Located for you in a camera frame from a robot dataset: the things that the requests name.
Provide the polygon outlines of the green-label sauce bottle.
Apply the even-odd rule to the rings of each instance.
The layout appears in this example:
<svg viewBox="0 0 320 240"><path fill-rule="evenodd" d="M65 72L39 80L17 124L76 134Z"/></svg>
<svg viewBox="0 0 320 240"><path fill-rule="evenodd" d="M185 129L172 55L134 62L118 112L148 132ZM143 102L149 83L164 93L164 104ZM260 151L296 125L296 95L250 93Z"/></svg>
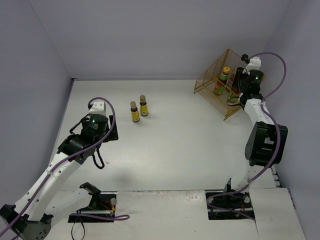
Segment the green-label sauce bottle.
<svg viewBox="0 0 320 240"><path fill-rule="evenodd" d="M231 103L235 103L239 97L239 87L238 87L238 71L236 70L234 76L233 76L233 81L232 81L232 86L231 90L229 93L229 101Z"/></svg>
<svg viewBox="0 0 320 240"><path fill-rule="evenodd" d="M215 88L213 90L213 93L215 95L219 96L225 90L225 86L227 84L230 71L231 71L231 68L228 66L225 66L222 69L222 72L220 73L218 81L216 82Z"/></svg>

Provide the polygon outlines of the small yellow-label brown bottle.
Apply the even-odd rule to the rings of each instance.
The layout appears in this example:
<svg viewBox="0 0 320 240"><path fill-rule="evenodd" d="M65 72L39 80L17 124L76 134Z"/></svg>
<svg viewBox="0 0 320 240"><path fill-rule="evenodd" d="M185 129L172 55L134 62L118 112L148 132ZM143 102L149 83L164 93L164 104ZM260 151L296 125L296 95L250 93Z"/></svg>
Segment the small yellow-label brown bottle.
<svg viewBox="0 0 320 240"><path fill-rule="evenodd" d="M138 111L138 107L135 101L130 102L130 111L131 111L131 119L134 123L140 121L140 115Z"/></svg>

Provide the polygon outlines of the clear bottle black cap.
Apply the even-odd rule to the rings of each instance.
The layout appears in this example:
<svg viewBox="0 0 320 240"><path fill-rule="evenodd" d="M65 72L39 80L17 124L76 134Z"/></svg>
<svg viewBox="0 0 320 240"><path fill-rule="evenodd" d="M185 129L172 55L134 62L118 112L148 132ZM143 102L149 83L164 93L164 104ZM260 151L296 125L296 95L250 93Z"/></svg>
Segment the clear bottle black cap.
<svg viewBox="0 0 320 240"><path fill-rule="evenodd" d="M241 60L246 64L249 64L249 62L250 62L250 58L249 58L249 56L247 54L243 54L241 56Z"/></svg>

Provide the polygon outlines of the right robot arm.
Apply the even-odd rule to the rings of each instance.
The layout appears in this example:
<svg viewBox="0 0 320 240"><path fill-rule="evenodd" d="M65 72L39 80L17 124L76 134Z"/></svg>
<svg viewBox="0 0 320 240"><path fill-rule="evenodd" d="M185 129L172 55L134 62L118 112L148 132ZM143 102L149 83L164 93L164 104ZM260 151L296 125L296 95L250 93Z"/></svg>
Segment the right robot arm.
<svg viewBox="0 0 320 240"><path fill-rule="evenodd" d="M265 98L260 94L263 76L260 70L238 67L232 84L238 87L239 105L249 116L253 128L244 149L245 165L237 177L228 180L221 193L221 200L227 206L237 203L238 192L249 188L267 169L277 165L284 152L288 128L278 124L267 110Z"/></svg>

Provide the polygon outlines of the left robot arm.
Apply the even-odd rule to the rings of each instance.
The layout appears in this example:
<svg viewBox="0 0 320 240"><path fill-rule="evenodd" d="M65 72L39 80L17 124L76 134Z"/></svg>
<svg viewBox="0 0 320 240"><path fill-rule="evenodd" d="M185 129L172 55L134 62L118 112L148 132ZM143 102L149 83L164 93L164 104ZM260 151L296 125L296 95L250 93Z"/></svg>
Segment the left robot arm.
<svg viewBox="0 0 320 240"><path fill-rule="evenodd" d="M0 216L7 224L1 235L12 230L23 240L43 240L48 236L54 218L81 208L94 210L99 206L101 192L88 182L81 184L70 200L61 205L50 205L66 180L88 158L95 164L102 160L100 148L103 143L119 138L114 115L88 113L79 124L81 132L71 132L61 143L50 165L27 193L14 204L1 207Z"/></svg>

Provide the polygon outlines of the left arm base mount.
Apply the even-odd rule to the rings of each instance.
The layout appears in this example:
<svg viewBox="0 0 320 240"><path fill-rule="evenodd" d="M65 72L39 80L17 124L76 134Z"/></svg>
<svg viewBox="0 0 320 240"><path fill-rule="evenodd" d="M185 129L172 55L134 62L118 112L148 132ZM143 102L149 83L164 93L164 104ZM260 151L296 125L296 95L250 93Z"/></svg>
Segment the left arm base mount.
<svg viewBox="0 0 320 240"><path fill-rule="evenodd" d="M93 215L96 217L113 218L115 217L117 204L117 192L102 192L100 200L95 207L89 206L81 208L75 214ZM73 216L70 215L67 220L68 223L113 223L114 220L98 219L88 216Z"/></svg>

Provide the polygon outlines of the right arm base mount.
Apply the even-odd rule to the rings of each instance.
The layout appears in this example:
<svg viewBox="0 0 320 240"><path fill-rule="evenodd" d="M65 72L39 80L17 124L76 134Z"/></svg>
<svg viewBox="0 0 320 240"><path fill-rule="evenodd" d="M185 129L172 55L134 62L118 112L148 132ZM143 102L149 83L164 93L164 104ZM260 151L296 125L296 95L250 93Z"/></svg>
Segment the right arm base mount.
<svg viewBox="0 0 320 240"><path fill-rule="evenodd" d="M206 198L211 198L207 205L207 215L210 221L255 219L255 213L249 193L218 196L220 192L206 191Z"/></svg>

